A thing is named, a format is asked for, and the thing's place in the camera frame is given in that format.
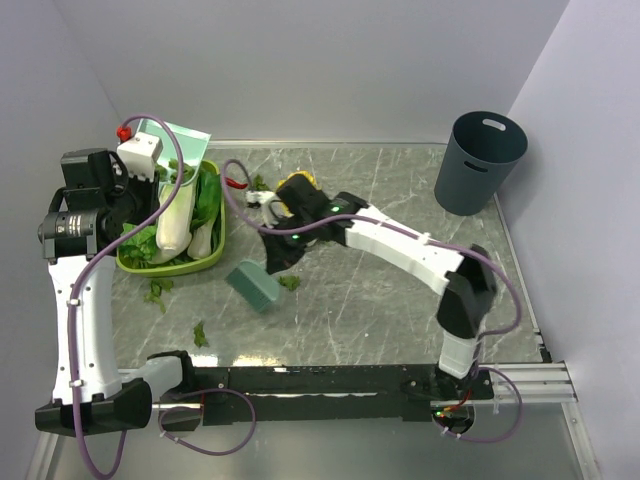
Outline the teal dustpan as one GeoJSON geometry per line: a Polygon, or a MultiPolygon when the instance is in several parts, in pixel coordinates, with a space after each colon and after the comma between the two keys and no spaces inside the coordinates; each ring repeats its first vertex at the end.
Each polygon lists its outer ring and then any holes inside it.
{"type": "MultiPolygon", "coordinates": [[[[197,179],[211,135],[170,122],[166,125],[176,138],[182,152],[184,168],[182,184],[189,185],[197,179]]],[[[154,120],[141,119],[136,132],[150,134],[161,140],[162,149],[156,161],[156,174],[159,175],[160,186],[173,185],[177,180],[178,154],[166,130],[154,120]]]]}

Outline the teal hand brush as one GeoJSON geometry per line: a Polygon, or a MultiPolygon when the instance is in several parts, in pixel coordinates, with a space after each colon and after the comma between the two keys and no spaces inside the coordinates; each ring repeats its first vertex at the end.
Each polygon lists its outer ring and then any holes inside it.
{"type": "Polygon", "coordinates": [[[266,312],[281,300],[281,285],[253,260],[240,261],[225,281],[257,313],[266,312]]]}

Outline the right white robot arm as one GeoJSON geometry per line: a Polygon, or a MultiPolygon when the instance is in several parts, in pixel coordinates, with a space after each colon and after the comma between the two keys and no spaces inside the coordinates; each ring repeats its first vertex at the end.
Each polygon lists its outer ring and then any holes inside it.
{"type": "Polygon", "coordinates": [[[454,399],[471,387],[485,316],[497,293],[492,269],[481,259],[484,249],[474,245],[465,255],[437,247],[429,234],[390,219],[356,195],[327,196],[302,173],[275,191],[251,190],[245,198],[262,214],[270,274],[291,268],[316,241],[335,242],[398,267],[438,294],[436,319],[443,331],[438,390],[454,399]]]}

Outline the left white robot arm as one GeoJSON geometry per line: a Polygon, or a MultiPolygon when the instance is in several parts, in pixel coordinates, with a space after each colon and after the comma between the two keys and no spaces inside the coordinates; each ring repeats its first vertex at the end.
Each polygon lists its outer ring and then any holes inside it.
{"type": "Polygon", "coordinates": [[[61,169],[65,184],[38,228],[56,298],[58,365],[35,426],[69,437],[143,428],[163,395],[184,402],[198,387],[183,350],[154,354],[126,375],[116,363],[116,257],[109,246],[125,224],[139,224],[157,209],[158,185],[132,178],[117,154],[102,148],[65,153],[61,169]]]}

